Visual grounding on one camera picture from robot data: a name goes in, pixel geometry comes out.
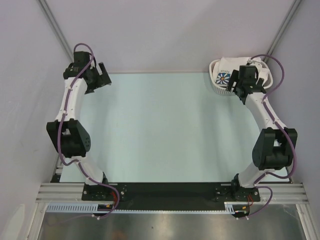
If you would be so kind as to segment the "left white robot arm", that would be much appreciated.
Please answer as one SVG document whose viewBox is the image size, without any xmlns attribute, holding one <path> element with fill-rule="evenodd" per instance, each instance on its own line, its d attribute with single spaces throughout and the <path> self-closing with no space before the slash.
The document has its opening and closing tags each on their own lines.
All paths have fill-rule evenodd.
<svg viewBox="0 0 320 240">
<path fill-rule="evenodd" d="M 84 176 L 83 195 L 94 194 L 105 200 L 110 196 L 105 173 L 89 156 L 91 137 L 80 122 L 84 96 L 96 89 L 111 85 L 112 81 L 102 62 L 97 63 L 90 51 L 74 51 L 73 62 L 65 69 L 64 93 L 54 121 L 46 124 L 46 131 L 62 164 L 75 165 Z"/>
</svg>

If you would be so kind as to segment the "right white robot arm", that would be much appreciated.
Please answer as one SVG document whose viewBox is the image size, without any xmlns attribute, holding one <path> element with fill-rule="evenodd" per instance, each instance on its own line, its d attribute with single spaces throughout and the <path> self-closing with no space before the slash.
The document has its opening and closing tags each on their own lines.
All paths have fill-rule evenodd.
<svg viewBox="0 0 320 240">
<path fill-rule="evenodd" d="M 234 70 L 226 89 L 239 97 L 260 130 L 252 149 L 252 163 L 231 181 L 232 198 L 244 202 L 258 192 L 258 183 L 266 176 L 281 179 L 282 176 L 275 171 L 291 167 L 284 178 L 293 175 L 297 166 L 295 147 L 298 133 L 294 128 L 288 128 L 276 115 L 255 66 L 241 65 Z"/>
</svg>

